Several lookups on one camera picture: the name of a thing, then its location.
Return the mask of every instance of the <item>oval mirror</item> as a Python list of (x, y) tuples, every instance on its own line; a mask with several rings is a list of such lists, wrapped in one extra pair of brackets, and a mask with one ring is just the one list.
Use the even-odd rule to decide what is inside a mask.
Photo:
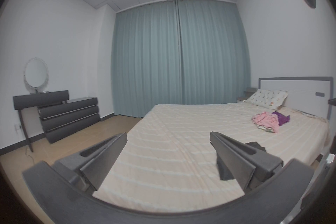
[(37, 89), (48, 80), (48, 68), (45, 62), (40, 58), (30, 59), (24, 68), (25, 82)]

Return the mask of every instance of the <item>blue-green curtain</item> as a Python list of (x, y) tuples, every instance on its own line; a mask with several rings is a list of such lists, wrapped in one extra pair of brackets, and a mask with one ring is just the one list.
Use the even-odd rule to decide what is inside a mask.
[(117, 14), (112, 49), (115, 114), (143, 117), (156, 104), (235, 102), (250, 86), (235, 4), (153, 3)]
[(180, 104), (180, 33), (176, 2), (117, 14), (112, 49), (115, 115), (144, 117), (156, 104)]
[(236, 102), (250, 86), (250, 60), (236, 4), (178, 0), (184, 104)]

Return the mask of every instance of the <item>pillow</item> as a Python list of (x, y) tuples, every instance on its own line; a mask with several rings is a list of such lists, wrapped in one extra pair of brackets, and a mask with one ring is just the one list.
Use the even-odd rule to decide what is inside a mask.
[(246, 102), (250, 104), (259, 105), (267, 109), (278, 110), (278, 107), (282, 105), (288, 93), (285, 91), (269, 91), (269, 90), (257, 90)]

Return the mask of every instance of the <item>purple cloth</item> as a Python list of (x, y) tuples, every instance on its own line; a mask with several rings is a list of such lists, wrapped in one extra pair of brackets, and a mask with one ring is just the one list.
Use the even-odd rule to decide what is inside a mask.
[(291, 119), (291, 116), (285, 116), (281, 113), (279, 113), (278, 111), (274, 111), (272, 114), (275, 114), (278, 116), (278, 121), (279, 121), (279, 126), (284, 125), (286, 122), (289, 122), (289, 120)]

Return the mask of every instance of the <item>tiled floor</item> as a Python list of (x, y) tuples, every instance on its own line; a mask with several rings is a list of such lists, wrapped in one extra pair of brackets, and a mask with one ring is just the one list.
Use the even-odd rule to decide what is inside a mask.
[(24, 203), (42, 222), (53, 223), (31, 195), (22, 178), (22, 171), (41, 160), (52, 165), (57, 159), (85, 149), (115, 134), (130, 131), (140, 120), (137, 117), (114, 116), (53, 144), (49, 144), (47, 139), (43, 138), (32, 143), (34, 152), (31, 152), (28, 146), (21, 147), (0, 156), (0, 162), (6, 176)]

